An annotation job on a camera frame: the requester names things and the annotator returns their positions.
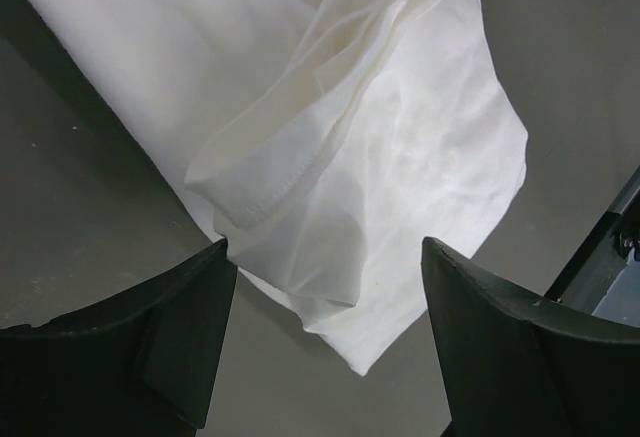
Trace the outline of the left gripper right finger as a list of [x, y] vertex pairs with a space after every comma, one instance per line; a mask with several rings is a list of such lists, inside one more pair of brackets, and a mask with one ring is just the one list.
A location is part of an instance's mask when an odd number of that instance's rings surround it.
[[422, 244], [453, 436], [636, 436], [639, 331]]

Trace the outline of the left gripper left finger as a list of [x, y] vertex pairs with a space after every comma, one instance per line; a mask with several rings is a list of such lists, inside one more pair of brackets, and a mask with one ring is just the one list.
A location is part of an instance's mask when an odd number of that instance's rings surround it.
[[237, 268], [218, 241], [176, 267], [1, 333], [5, 436], [193, 436], [206, 425]]

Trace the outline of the white printed t shirt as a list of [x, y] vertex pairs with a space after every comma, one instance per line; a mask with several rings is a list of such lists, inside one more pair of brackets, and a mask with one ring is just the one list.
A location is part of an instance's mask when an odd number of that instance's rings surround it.
[[526, 178], [481, 0], [28, 0], [212, 239], [359, 375]]

